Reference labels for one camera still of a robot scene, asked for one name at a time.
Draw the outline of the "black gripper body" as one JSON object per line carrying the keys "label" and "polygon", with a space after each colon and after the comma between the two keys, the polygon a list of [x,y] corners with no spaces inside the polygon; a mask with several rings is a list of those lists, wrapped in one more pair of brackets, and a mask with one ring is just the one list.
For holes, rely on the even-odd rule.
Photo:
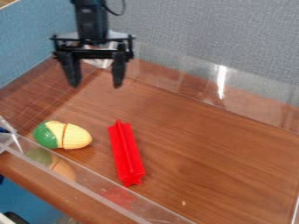
{"label": "black gripper body", "polygon": [[[108,8],[107,0],[69,0],[75,8],[76,31],[53,35],[53,55],[58,60],[112,59],[131,60],[133,58],[133,39],[131,34],[115,32],[108,28],[108,15],[121,16],[127,9],[115,12]],[[117,42],[113,50],[85,49],[84,45],[97,46]]]}

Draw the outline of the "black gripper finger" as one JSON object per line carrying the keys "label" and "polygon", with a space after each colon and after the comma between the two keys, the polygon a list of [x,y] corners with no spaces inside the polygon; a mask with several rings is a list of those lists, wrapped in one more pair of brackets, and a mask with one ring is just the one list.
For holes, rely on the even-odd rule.
{"label": "black gripper finger", "polygon": [[112,81],[113,88],[120,88],[123,85],[123,80],[125,78],[127,70],[127,57],[123,52],[113,53],[113,62],[112,62]]}
{"label": "black gripper finger", "polygon": [[68,83],[76,88],[81,81],[80,60],[71,52],[57,52],[57,59],[65,73]]}

